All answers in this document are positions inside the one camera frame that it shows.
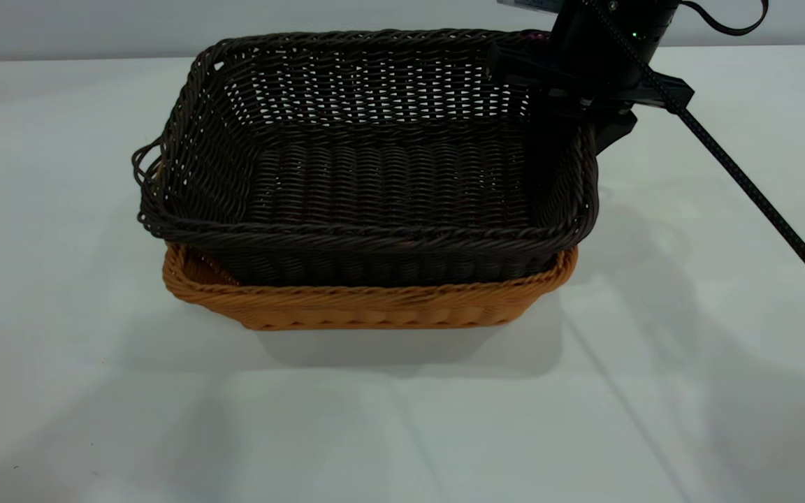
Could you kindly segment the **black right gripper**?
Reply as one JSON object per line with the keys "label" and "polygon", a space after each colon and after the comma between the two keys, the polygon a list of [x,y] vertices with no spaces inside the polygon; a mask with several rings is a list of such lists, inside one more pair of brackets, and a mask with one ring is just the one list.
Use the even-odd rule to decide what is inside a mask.
{"label": "black right gripper", "polygon": [[645,82],[644,67],[672,22],[677,1],[512,1],[511,6],[556,14],[549,33],[530,33],[523,43],[495,43],[488,76],[496,84],[540,90],[530,93],[530,199],[535,207],[560,207],[578,187],[579,165],[571,147],[577,123],[553,108],[554,99],[588,99],[595,156],[633,132],[629,106],[667,108],[689,104],[694,89],[661,73],[663,96]]}

